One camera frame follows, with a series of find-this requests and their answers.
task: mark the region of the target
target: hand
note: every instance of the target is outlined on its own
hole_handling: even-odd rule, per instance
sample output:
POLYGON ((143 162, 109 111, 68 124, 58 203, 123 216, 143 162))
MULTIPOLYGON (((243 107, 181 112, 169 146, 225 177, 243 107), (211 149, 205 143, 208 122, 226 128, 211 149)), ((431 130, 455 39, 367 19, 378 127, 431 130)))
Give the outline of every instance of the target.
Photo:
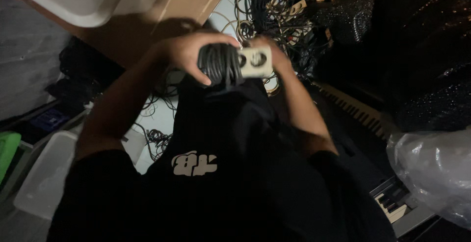
POLYGON ((193 76, 198 82, 210 85, 211 80, 198 68, 198 54, 202 46, 212 43, 227 43, 239 48, 239 42, 231 36, 221 33, 196 32, 160 42, 160 47, 167 53, 169 62, 193 76))
POLYGON ((272 63, 275 71, 281 76, 285 74, 294 74, 290 59, 285 55, 283 51, 280 50, 274 40, 261 35, 257 36, 253 40, 250 40, 249 43, 251 47, 262 47, 267 45, 270 46, 272 63))

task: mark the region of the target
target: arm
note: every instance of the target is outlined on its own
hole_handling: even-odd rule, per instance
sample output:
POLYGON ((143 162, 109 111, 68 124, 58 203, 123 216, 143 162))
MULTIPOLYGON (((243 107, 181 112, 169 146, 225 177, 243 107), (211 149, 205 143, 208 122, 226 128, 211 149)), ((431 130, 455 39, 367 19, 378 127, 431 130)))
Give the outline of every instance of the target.
POLYGON ((152 46, 96 103, 77 142, 76 160, 102 150, 124 150, 121 138, 138 117, 156 82, 165 76, 169 63, 185 70, 199 82, 211 84, 196 64, 199 49, 210 43, 239 46, 234 38, 214 33, 193 33, 152 46))
POLYGON ((288 57, 276 46, 274 41, 267 38, 259 37, 252 40, 250 44, 251 46, 271 46, 273 67, 284 83, 291 124, 300 130, 304 150, 308 154, 314 154, 320 150, 328 150, 338 154, 326 123, 308 91, 295 75, 288 57))

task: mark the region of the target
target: tile floor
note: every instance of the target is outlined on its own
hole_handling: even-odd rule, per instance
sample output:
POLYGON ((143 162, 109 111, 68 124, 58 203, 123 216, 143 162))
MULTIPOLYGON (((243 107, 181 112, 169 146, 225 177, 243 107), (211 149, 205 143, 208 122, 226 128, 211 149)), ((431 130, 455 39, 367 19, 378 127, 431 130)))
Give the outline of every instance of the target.
MULTIPOLYGON (((236 17, 234 13, 234 1, 235 0, 221 0, 214 11, 221 13, 222 15, 227 17, 229 21, 233 21, 236 17)), ((227 23, 229 23, 229 21, 225 17, 221 16, 220 14, 212 13, 209 17, 209 21, 216 29, 221 31, 227 25, 227 23)), ((228 26, 224 33, 230 34, 234 38, 236 38, 235 31, 231 26, 228 26)), ((178 97, 173 98, 172 102, 175 106, 177 106, 178 97)), ((172 110, 168 108, 165 102, 163 102, 162 100, 158 100, 154 104, 154 106, 154 114, 152 114, 150 117, 146 117, 147 115, 149 115, 150 110, 153 111, 154 107, 151 107, 147 110, 143 110, 136 122, 142 125, 146 130, 157 129, 163 132, 164 134, 171 134, 173 132, 172 110)), ((142 129, 137 125, 134 125, 132 128, 135 131, 143 133, 142 129)), ((156 148, 154 144, 151 144, 151 150, 153 151, 153 153, 155 153, 156 148)), ((147 171, 147 169, 152 163, 153 161, 150 158, 148 148, 145 147, 142 151, 139 161, 136 164, 136 169, 138 172, 143 174, 147 171)))

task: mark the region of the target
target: electrical outlet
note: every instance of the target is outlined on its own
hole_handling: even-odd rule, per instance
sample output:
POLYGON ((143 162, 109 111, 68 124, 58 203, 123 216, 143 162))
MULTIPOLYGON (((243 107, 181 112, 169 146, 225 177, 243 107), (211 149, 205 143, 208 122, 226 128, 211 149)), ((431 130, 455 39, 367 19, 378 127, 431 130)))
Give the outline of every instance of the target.
POLYGON ((244 78, 267 78, 273 73, 269 46, 239 50, 240 71, 244 78))

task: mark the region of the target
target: green object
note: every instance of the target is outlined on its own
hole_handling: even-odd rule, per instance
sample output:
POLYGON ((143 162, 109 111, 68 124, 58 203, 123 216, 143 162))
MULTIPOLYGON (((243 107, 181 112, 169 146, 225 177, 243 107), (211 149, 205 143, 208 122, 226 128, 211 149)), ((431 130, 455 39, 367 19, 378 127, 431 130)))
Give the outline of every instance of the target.
POLYGON ((21 134, 15 132, 0 133, 0 184, 7 173, 20 140, 21 134))

